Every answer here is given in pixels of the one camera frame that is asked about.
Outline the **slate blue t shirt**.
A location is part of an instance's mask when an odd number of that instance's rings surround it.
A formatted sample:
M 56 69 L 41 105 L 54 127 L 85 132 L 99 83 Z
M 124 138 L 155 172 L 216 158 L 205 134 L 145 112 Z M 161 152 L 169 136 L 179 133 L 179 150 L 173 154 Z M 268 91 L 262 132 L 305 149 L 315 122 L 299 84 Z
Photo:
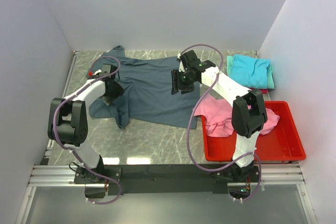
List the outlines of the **slate blue t shirt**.
M 197 119 L 191 118 L 193 107 L 200 98 L 200 85 L 187 94 L 171 95 L 171 71 L 179 67 L 175 57 L 142 60 L 125 56 L 124 48 L 116 46 L 103 53 L 92 65 L 96 71 L 103 64 L 120 65 L 119 84 L 124 94 L 105 103 L 98 98 L 90 107 L 92 118 L 114 118 L 120 128 L 130 119 L 164 124 L 181 128 L 196 128 Z

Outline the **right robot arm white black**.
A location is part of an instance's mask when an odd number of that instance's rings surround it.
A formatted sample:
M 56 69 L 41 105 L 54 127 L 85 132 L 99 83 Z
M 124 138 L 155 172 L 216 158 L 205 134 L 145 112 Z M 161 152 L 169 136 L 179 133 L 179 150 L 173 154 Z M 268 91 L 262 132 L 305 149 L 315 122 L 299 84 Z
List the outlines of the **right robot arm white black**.
M 194 50 L 184 50 L 177 56 L 179 68 L 172 70 L 171 94 L 194 91 L 196 82 L 214 90 L 232 107 L 232 126 L 236 132 L 235 151 L 232 161 L 222 169 L 230 168 L 233 176 L 246 175 L 252 170 L 257 139 L 267 112 L 263 95 L 238 84 L 221 71 L 213 62 L 201 61 Z

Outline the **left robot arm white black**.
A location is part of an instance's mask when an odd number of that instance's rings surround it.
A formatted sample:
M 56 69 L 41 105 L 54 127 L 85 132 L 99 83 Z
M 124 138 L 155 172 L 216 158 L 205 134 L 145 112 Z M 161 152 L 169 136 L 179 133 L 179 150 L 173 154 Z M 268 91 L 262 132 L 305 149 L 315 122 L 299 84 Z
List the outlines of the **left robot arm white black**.
M 105 171 L 102 157 L 87 140 L 88 109 L 98 98 L 115 99 L 123 94 L 124 89 L 115 80 L 119 69 L 119 66 L 103 64 L 99 70 L 89 72 L 82 87 L 64 98 L 54 98 L 50 104 L 49 139 L 71 152 L 79 161 L 79 167 L 93 176 L 104 175 Z

